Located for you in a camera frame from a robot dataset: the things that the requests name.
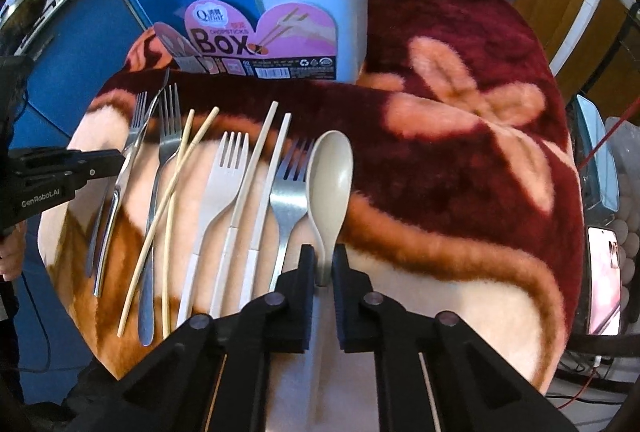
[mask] egg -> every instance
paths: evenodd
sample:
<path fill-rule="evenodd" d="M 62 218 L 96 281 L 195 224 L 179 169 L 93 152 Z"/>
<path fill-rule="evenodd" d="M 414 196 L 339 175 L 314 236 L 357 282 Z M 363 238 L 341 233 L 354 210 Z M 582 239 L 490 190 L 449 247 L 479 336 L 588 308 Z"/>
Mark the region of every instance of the egg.
<path fill-rule="evenodd" d="M 620 219 L 616 219 L 615 221 L 611 221 L 608 228 L 616 232 L 616 239 L 618 240 L 618 244 L 623 244 L 626 240 L 626 236 L 629 233 L 629 228 L 626 225 L 625 221 L 621 221 Z"/>
<path fill-rule="evenodd" d="M 620 190 L 621 196 L 631 195 L 631 181 L 629 181 L 628 175 L 626 174 L 618 175 L 618 189 Z"/>
<path fill-rule="evenodd" d="M 625 265 L 620 270 L 620 280 L 622 284 L 625 286 L 631 282 L 631 279 L 634 277 L 634 273 L 636 272 L 636 263 L 632 260 L 628 260 L 625 262 Z"/>
<path fill-rule="evenodd" d="M 638 253 L 638 249 L 640 248 L 640 238 L 638 237 L 638 234 L 628 234 L 628 237 L 622 246 L 624 247 L 628 258 L 635 257 L 636 253 Z"/>
<path fill-rule="evenodd" d="M 635 207 L 631 210 L 631 213 L 626 220 L 626 226 L 629 228 L 630 232 L 637 232 L 638 227 L 640 227 L 640 213 L 638 213 Z"/>
<path fill-rule="evenodd" d="M 634 206 L 634 201 L 629 196 L 620 196 L 620 204 L 618 206 L 618 212 L 616 213 L 616 217 L 618 219 L 622 219 L 626 221 L 629 214 L 631 213 L 631 209 Z"/>
<path fill-rule="evenodd" d="M 618 266 L 620 267 L 620 269 L 625 267 L 626 261 L 627 259 L 626 259 L 625 249 L 622 246 L 619 246 L 618 247 Z"/>
<path fill-rule="evenodd" d="M 623 286 L 620 289 L 620 310 L 624 311 L 627 304 L 629 304 L 629 290 Z"/>

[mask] smartphone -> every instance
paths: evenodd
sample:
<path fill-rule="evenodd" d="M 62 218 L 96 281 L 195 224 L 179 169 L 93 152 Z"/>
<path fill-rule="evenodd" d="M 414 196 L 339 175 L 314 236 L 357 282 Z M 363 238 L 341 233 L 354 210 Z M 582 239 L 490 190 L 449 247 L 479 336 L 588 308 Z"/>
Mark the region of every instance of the smartphone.
<path fill-rule="evenodd" d="M 587 227 L 590 303 L 587 333 L 617 335 L 620 332 L 620 262 L 616 233 Z"/>

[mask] table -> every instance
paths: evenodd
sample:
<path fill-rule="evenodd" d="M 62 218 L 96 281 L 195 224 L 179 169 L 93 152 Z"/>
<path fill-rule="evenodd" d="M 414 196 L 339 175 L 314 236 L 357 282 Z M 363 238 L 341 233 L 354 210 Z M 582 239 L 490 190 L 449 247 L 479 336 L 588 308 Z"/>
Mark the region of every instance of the table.
<path fill-rule="evenodd" d="M 175 66 L 152 29 L 132 47 L 123 70 L 107 81 L 70 147 L 121 148 L 134 95 L 153 94 L 164 67 Z M 459 313 L 540 391 L 564 349 L 582 279 L 582 205 L 561 95 L 544 51 L 505 0 L 369 0 L 368 51 L 357 86 L 314 80 L 172 72 L 183 114 L 195 127 L 215 105 L 221 115 L 178 186 L 170 264 L 177 312 L 210 164 L 222 131 L 252 142 L 272 100 L 280 108 L 241 221 L 224 314 L 236 312 L 244 260 L 276 131 L 292 112 L 289 139 L 344 132 L 354 152 L 353 193 L 341 241 L 352 268 L 407 309 Z M 42 217 L 40 252 L 55 289 L 82 336 L 116 376 L 150 348 L 138 343 L 134 303 L 125 335 L 116 329 L 146 225 L 157 167 L 152 120 L 114 236 L 104 295 L 84 277 L 90 223 L 104 181 Z M 169 165 L 161 190 L 172 170 Z M 207 312 L 227 212 L 207 235 L 195 308 Z M 294 231 L 285 270 L 300 245 L 313 243 L 306 221 Z M 266 292 L 277 247 L 269 213 L 255 294 Z M 156 254 L 156 271 L 164 257 Z M 160 275 L 156 275 L 160 293 Z M 160 300 L 156 299 L 156 329 Z M 155 344 L 159 342 L 156 332 Z M 322 361 L 317 430 L 376 429 L 372 357 L 337 350 L 335 333 Z M 299 358 L 273 361 L 268 430 L 299 430 Z"/>

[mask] spoon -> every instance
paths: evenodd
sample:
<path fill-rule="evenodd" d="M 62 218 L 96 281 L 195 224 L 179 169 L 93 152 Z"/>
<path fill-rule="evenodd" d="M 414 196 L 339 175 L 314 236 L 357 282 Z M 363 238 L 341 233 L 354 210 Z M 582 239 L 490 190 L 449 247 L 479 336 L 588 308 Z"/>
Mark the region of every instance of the spoon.
<path fill-rule="evenodd" d="M 303 386 L 308 392 L 305 401 L 307 431 L 312 429 L 316 418 L 325 338 L 334 336 L 333 345 L 338 347 L 336 333 L 328 328 L 333 313 L 333 294 L 329 282 L 335 243 L 347 213 L 352 176 L 353 152 L 349 138 L 337 130 L 325 132 L 311 151 L 306 170 L 306 203 L 318 255 L 311 340 L 303 368 Z"/>
<path fill-rule="evenodd" d="M 335 243 L 347 213 L 353 176 L 351 143 L 337 130 L 325 132 L 311 151 L 306 170 L 306 203 L 318 243 L 316 285 L 331 279 Z"/>

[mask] screw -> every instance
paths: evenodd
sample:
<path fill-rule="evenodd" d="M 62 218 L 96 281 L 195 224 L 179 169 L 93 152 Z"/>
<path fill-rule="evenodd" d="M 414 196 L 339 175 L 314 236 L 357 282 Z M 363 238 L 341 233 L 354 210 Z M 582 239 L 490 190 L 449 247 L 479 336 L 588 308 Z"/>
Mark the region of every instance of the screw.
<path fill-rule="evenodd" d="M 284 295 L 277 291 L 272 291 L 264 296 L 264 301 L 269 306 L 279 306 L 284 303 Z"/>
<path fill-rule="evenodd" d="M 441 311 L 436 315 L 436 318 L 441 324 L 447 327 L 453 327 L 460 322 L 460 317 L 453 311 Z"/>
<path fill-rule="evenodd" d="M 364 295 L 364 301 L 370 306 L 379 306 L 385 300 L 385 296 L 377 291 L 372 291 Z"/>
<path fill-rule="evenodd" d="M 189 325 L 194 329 L 204 329 L 209 325 L 209 321 L 206 315 L 195 315 L 189 319 Z"/>

